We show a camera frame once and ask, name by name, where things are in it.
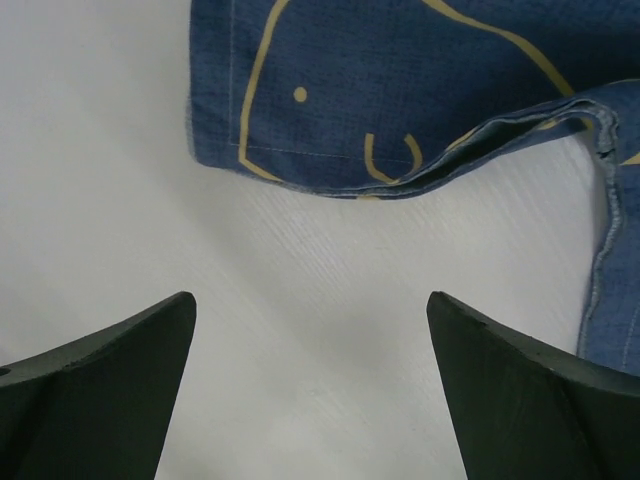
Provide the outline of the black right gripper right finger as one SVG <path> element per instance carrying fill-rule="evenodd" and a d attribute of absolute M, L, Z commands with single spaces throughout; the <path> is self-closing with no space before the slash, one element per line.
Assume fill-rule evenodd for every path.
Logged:
<path fill-rule="evenodd" d="M 636 479 L 639 379 L 430 295 L 431 340 L 470 479 Z"/>

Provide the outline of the blue cloth placemat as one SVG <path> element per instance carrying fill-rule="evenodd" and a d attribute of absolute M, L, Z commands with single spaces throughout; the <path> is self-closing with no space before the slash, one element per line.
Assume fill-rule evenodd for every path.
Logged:
<path fill-rule="evenodd" d="M 334 198 L 404 199 L 592 134 L 608 225 L 577 352 L 639 371 L 635 1 L 195 1 L 190 147 Z"/>

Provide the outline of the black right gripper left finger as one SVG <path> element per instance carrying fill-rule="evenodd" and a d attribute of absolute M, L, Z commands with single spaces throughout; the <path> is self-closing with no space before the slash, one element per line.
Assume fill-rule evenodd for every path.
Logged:
<path fill-rule="evenodd" d="M 179 292 L 1 368 L 4 479 L 152 479 L 196 323 Z"/>

